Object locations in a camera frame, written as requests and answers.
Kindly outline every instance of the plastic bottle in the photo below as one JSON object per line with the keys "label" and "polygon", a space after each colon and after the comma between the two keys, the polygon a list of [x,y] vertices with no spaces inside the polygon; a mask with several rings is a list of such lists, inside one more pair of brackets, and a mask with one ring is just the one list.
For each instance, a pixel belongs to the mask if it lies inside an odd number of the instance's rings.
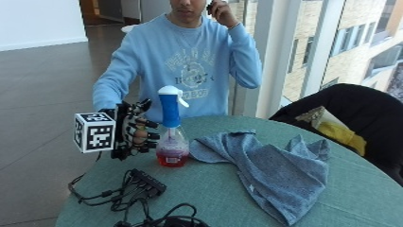
{"label": "plastic bottle", "polygon": [[155,145],[155,156],[159,164],[167,167],[185,165],[189,156],[189,141],[179,126],[178,103],[189,107],[181,99],[182,91],[174,86],[158,90],[162,105],[162,133]]}

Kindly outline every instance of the table top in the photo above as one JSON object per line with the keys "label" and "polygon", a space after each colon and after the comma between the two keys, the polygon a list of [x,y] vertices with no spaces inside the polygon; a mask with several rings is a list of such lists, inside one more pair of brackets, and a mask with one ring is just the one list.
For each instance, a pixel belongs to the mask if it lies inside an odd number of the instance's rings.
{"label": "table top", "polygon": [[[187,118],[182,120],[182,127],[190,140],[217,132],[255,130],[261,143],[279,148],[284,148],[298,134],[307,143],[323,139],[294,126],[245,116]],[[354,152],[328,142],[327,186],[294,226],[403,226],[403,188]],[[183,167],[169,168],[157,163],[154,152],[137,154],[124,162],[105,154],[77,183],[77,191],[92,196],[117,188],[125,172],[133,168],[167,186],[165,193],[149,200],[153,218],[161,218],[175,205],[187,202],[198,209],[195,217],[210,226],[282,226],[250,197],[233,164],[206,164],[190,159]],[[112,212],[109,207],[109,204],[96,207],[78,204],[70,196],[57,226],[113,226],[124,219],[124,212]],[[129,222],[142,219],[142,208],[134,205]]]}

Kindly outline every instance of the gray towel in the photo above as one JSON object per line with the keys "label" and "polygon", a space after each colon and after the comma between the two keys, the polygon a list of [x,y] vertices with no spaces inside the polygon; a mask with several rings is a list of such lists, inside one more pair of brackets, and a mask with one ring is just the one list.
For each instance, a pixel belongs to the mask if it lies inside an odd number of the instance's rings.
{"label": "gray towel", "polygon": [[300,135],[286,148],[263,146],[254,130],[218,133],[190,144],[193,158],[229,162],[262,209],[284,225],[292,225],[314,206],[327,182],[328,143],[306,144]]}

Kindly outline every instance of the phone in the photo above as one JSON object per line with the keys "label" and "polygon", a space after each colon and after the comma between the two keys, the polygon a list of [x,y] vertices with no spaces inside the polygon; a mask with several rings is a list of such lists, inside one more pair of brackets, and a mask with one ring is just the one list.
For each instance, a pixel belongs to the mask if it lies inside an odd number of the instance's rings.
{"label": "phone", "polygon": [[213,3],[213,1],[210,2],[209,5],[206,5],[206,8],[205,8],[209,15],[211,14],[211,8],[213,8],[211,3]]}

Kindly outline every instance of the gray floor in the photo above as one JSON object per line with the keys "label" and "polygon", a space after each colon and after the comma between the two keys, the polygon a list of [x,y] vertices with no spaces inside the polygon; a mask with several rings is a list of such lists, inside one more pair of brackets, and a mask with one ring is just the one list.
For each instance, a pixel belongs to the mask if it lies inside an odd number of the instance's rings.
{"label": "gray floor", "polygon": [[54,226],[66,184],[94,164],[73,145],[73,115],[93,111],[120,29],[89,26],[88,43],[0,52],[0,226]]}

